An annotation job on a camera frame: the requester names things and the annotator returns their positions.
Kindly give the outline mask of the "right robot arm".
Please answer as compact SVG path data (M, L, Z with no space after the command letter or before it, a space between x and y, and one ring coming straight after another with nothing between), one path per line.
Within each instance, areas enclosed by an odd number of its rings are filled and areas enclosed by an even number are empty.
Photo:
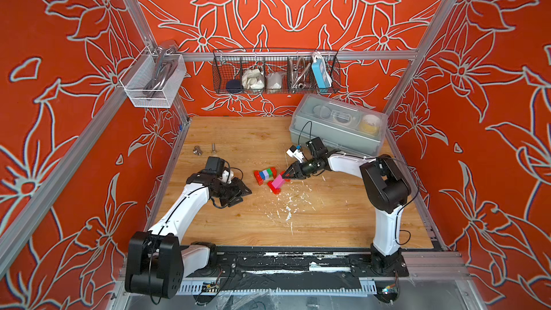
M306 143L311 158L294 162L283 179L307 179L322 172L341 172L363 180L368 200L375 209L375 236L370 246L372 262L390 268L401 257L400 225L411 186L389 155L360 157L329 150L320 138Z

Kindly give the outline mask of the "pink lego brick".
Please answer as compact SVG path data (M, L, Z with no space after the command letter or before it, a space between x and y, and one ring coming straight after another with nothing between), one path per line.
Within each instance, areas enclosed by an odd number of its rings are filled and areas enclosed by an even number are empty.
M286 183L285 179L282 177L282 175L278 175L277 178L273 181L273 186L275 188L281 188Z
M285 181L283 179L275 179L271 182L271 189L274 192L279 192Z

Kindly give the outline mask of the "long red lego brick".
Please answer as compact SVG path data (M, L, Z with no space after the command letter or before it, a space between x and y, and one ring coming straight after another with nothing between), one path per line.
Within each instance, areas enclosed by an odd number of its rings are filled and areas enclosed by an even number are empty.
M279 195L281 193L282 183L276 180L268 182L268 187L274 195Z

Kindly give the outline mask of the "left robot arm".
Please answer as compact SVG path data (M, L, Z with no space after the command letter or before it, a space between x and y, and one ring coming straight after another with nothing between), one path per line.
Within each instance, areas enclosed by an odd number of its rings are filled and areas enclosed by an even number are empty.
M187 178L168 212L130 239L125 291L148 296L157 304L175 296L184 278L202 269L214 269L215 244L196 242L183 247L181 241L204 205L211 202L217 209L230 208L251 194L224 159L208 158L202 170Z

